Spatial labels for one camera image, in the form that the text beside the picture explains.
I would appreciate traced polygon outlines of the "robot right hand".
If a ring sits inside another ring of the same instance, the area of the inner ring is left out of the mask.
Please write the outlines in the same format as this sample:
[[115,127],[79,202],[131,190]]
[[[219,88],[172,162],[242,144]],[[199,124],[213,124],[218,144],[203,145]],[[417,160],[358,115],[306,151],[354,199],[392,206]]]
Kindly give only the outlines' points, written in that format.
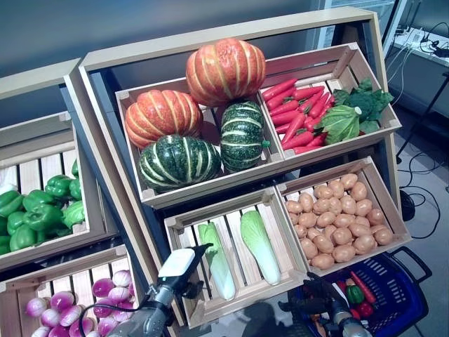
[[284,312],[300,311],[307,315],[317,315],[326,312],[332,315],[333,303],[336,302],[338,292],[333,285],[313,272],[307,273],[308,279],[304,280],[312,294],[311,298],[292,298],[288,302],[278,302],[279,308]]

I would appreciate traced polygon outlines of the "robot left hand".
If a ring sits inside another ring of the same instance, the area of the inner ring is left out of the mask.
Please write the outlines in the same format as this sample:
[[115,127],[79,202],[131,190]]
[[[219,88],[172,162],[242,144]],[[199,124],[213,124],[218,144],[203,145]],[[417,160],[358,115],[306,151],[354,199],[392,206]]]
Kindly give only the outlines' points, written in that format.
[[176,292],[184,298],[194,299],[203,287],[204,281],[191,282],[189,279],[199,266],[201,259],[208,248],[213,244],[207,243],[200,246],[178,249],[182,258],[182,268],[177,277]]

